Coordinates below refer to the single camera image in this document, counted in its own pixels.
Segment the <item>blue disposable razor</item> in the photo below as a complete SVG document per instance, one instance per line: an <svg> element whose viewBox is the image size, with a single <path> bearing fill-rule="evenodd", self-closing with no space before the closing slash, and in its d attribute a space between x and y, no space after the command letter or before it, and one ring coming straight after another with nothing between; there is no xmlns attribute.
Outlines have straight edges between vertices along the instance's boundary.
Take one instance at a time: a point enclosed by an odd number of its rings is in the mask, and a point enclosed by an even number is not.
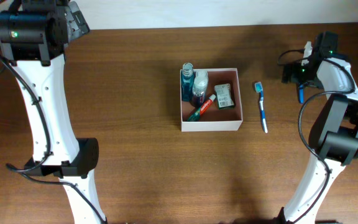
<svg viewBox="0 0 358 224"><path fill-rule="evenodd" d="M298 85L297 93L298 93L298 101L300 104L304 103L304 85Z"/></svg>

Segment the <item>blue white toothbrush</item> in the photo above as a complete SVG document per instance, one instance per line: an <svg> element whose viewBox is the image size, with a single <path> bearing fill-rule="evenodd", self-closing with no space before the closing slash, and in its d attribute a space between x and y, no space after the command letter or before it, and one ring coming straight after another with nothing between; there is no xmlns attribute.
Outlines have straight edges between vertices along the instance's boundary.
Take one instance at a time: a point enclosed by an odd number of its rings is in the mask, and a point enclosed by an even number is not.
<svg viewBox="0 0 358 224"><path fill-rule="evenodd" d="M262 127L264 130L264 133L268 133L267 129L267 122L265 118L265 111L264 111L264 91L263 86L261 82L256 82L254 84L255 92L259 94L259 109L260 109L260 115L261 115L261 121L262 121Z"/></svg>

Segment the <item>green white soap box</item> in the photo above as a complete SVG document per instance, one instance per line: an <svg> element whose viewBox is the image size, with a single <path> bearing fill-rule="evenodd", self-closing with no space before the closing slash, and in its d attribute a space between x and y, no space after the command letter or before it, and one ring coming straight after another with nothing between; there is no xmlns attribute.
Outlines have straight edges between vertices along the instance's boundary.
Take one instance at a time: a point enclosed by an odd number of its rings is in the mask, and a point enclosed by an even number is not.
<svg viewBox="0 0 358 224"><path fill-rule="evenodd" d="M218 101L218 108L220 110L235 107L235 103L231 96L231 85L229 83L215 85L214 90Z"/></svg>

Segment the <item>purple pump soap bottle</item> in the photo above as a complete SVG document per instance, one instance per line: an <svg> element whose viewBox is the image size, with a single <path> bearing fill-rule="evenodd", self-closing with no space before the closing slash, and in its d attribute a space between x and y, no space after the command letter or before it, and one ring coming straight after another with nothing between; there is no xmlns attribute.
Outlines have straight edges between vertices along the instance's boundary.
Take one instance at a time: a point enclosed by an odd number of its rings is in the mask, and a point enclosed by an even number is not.
<svg viewBox="0 0 358 224"><path fill-rule="evenodd" d="M198 70L193 82L191 102L193 106L200 107L204 100L206 90L208 88L208 72L206 70Z"/></svg>

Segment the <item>teal mouthwash bottle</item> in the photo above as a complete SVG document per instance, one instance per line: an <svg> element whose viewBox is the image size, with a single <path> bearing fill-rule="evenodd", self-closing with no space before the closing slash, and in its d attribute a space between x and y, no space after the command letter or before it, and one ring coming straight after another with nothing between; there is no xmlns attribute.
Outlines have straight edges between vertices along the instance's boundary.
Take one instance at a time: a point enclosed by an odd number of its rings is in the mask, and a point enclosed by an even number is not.
<svg viewBox="0 0 358 224"><path fill-rule="evenodd" d="M191 100L194 79L193 65L190 62L184 63L181 70L181 99L183 101Z"/></svg>

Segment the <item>Colgate toothpaste tube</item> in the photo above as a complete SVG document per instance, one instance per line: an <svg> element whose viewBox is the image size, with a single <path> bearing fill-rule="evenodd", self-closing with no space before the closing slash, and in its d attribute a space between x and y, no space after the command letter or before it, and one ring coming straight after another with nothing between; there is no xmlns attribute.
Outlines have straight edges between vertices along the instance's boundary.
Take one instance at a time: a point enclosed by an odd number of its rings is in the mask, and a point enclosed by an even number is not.
<svg viewBox="0 0 358 224"><path fill-rule="evenodd" d="M187 121L198 121L204 112L213 104L216 95L212 94L188 119Z"/></svg>

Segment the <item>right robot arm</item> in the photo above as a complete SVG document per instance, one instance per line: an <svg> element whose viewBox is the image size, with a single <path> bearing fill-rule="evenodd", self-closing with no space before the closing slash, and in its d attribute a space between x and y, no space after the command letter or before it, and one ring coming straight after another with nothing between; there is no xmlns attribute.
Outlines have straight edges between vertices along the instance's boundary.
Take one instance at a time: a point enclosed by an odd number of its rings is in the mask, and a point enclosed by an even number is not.
<svg viewBox="0 0 358 224"><path fill-rule="evenodd" d="M300 139L310 152L303 178L275 223L316 223L317 212L338 175L358 159L358 87L346 55L337 51L338 35L318 34L300 53L303 58L284 63L283 83L296 84L302 107L320 96L327 102L312 126L309 138Z"/></svg>

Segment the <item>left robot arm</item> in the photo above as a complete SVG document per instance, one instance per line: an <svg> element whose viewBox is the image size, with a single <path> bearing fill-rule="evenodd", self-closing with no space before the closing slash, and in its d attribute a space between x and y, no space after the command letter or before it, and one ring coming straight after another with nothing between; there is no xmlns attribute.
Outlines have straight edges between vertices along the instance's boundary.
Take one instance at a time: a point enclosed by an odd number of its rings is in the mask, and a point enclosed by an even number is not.
<svg viewBox="0 0 358 224"><path fill-rule="evenodd" d="M76 223L106 223L94 180L98 141L75 136L63 78L66 47L89 31L74 1L16 0L0 12L0 61L19 84L33 140L26 164L7 168L39 184L53 175Z"/></svg>

